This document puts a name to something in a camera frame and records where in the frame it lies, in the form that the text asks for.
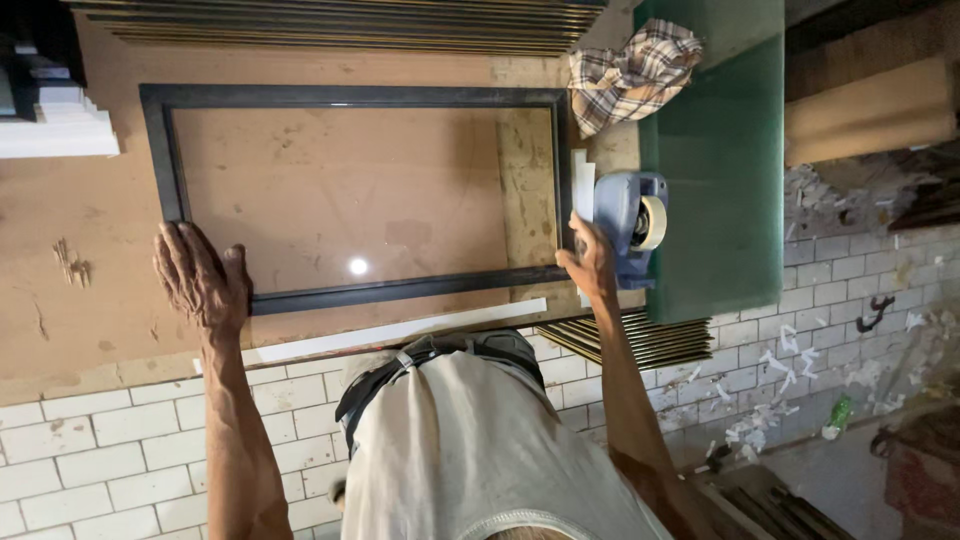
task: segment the white strip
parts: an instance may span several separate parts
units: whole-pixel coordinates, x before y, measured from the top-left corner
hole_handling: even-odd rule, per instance
[[[394,339],[405,339],[412,336],[425,335],[435,331],[458,329],[490,321],[499,321],[531,313],[546,311],[546,299],[535,298],[524,302],[505,304],[503,306],[482,307],[460,313],[448,313],[436,317],[427,317],[405,323],[396,323],[382,327],[374,327],[357,331],[345,331],[333,335],[280,343],[267,347],[258,347],[243,351],[244,365],[262,364],[289,360],[302,356],[318,355],[330,351],[351,349],[370,343],[379,343]]]

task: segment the white tank top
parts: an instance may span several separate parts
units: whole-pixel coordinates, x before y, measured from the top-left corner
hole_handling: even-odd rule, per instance
[[[607,453],[508,365],[458,352],[411,367],[353,438],[342,538],[483,540],[515,527],[671,538]]]

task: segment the masking tape roll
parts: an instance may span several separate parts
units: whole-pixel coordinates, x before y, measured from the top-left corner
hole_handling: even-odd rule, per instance
[[[637,246],[637,249],[639,251],[654,251],[663,242],[663,235],[666,234],[666,207],[659,198],[646,195],[640,197],[640,203],[647,209],[650,226],[647,230],[647,237]]]

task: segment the black picture frame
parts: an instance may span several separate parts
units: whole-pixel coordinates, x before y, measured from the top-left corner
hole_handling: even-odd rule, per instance
[[[141,84],[140,102],[154,160],[160,208],[166,221],[190,220],[190,204],[173,125],[173,111],[176,109],[549,109],[557,245],[572,249],[573,232],[564,219],[573,209],[570,154],[566,144],[569,100],[565,88]],[[352,306],[567,279],[569,276],[565,270],[548,264],[254,294],[252,314]]]

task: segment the person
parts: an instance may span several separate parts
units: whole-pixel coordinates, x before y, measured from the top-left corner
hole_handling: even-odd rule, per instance
[[[716,538],[678,479],[619,317],[601,232],[573,214],[557,263],[589,297],[604,359],[609,447],[563,426],[515,331],[427,336],[347,369],[343,538]],[[252,287],[242,246],[163,223],[155,267],[200,332],[207,520],[221,539],[290,539],[280,474],[240,357]]]

